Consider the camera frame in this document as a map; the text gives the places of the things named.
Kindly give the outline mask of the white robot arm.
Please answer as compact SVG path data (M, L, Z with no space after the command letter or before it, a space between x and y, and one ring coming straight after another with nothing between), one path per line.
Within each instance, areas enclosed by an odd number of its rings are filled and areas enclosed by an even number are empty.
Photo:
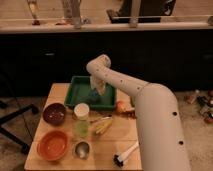
M87 71L135 100L143 171L191 171L178 102L164 85L149 83L110 69L110 58L91 60Z

